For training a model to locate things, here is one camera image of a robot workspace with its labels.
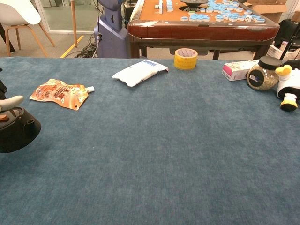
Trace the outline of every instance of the roll of tape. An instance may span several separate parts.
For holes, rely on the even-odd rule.
[[[175,51],[174,66],[177,69],[191,70],[196,67],[198,52],[189,48]]]

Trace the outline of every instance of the black cable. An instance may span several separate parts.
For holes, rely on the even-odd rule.
[[[95,0],[93,0],[95,7],[98,9],[99,12],[101,12],[101,14],[103,14],[103,8],[102,10],[99,9],[99,2],[97,1],[97,4],[95,3]]]
[[[68,55],[66,55],[65,58],[66,58],[67,56],[69,56],[69,55],[74,54],[74,53],[81,53],[81,51],[71,52],[71,53],[69,53]]]
[[[298,57],[299,53],[300,53],[300,49],[299,49],[298,54],[297,54],[297,56],[295,57],[295,59]],[[295,60],[295,59],[294,59],[294,60]]]
[[[92,40],[95,40],[94,34],[92,34],[88,40],[88,45],[84,47],[79,54],[75,56],[75,58],[92,58],[93,54],[96,50],[97,43],[95,41],[92,42]]]
[[[280,57],[280,60],[283,60],[287,51],[293,46],[293,41],[297,37],[296,35],[298,34],[299,31],[300,31],[300,22],[298,23],[293,35],[291,36],[289,43],[287,43],[287,46],[285,47],[285,50],[283,51]]]
[[[129,21],[128,21],[128,20],[126,20],[125,16],[123,17],[123,19],[124,19],[124,21],[125,21],[125,22],[129,23]]]
[[[100,34],[100,25],[99,25],[99,10],[97,11],[98,12],[98,19],[97,19],[97,25],[98,25],[98,34]]]

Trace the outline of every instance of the jar of grains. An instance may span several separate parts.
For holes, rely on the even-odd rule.
[[[275,70],[282,64],[281,60],[263,56],[258,64],[254,65],[247,74],[249,86],[254,90],[270,90],[279,81]]]

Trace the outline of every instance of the white chair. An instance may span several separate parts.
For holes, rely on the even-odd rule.
[[[48,57],[45,49],[43,48],[41,42],[37,38],[35,32],[28,25],[39,24],[40,28],[46,34],[47,38],[55,47],[54,42],[44,29],[41,23],[41,17],[37,10],[33,7],[30,0],[0,0],[0,23],[7,25],[8,27],[5,29],[5,39],[7,46],[7,55],[10,56],[10,47],[9,47],[9,35],[8,31],[10,29],[15,29],[17,34],[17,41],[19,50],[21,49],[20,37],[19,37],[19,28],[27,28],[31,31],[34,39],[38,43],[39,47],[43,51],[45,57]]]

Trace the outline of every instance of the black device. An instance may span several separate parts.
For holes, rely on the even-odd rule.
[[[180,7],[182,11],[196,11],[199,12],[201,9],[201,4],[208,3],[208,0],[180,0],[185,3],[187,6]]]
[[[285,57],[285,54],[287,53],[287,51],[293,47],[294,45],[294,39],[296,39],[298,37],[298,32],[300,31],[300,22],[298,23],[296,29],[294,30],[293,35],[291,35],[290,40],[285,48],[285,50],[283,51],[280,60],[283,60],[283,58]]]
[[[293,70],[300,69],[300,60],[288,60],[284,64],[282,64],[281,67],[283,67],[285,65],[290,65]]]
[[[283,41],[289,42],[291,36],[293,35],[295,29],[297,28],[298,22],[292,21],[292,20],[283,20],[279,23],[280,28],[279,31],[274,39],[275,43],[274,46],[276,48],[280,48]],[[296,34],[297,38],[294,38],[293,42],[293,48],[290,48],[290,50],[295,49],[295,45],[299,45],[300,42],[300,32]]]
[[[135,8],[137,0],[128,0],[124,3],[124,18],[125,18],[125,28],[128,27],[128,22],[130,20],[131,14]]]
[[[0,80],[0,100],[6,99],[6,92],[7,88]],[[22,107],[0,112],[0,153],[25,147],[37,137],[41,127],[40,122]]]

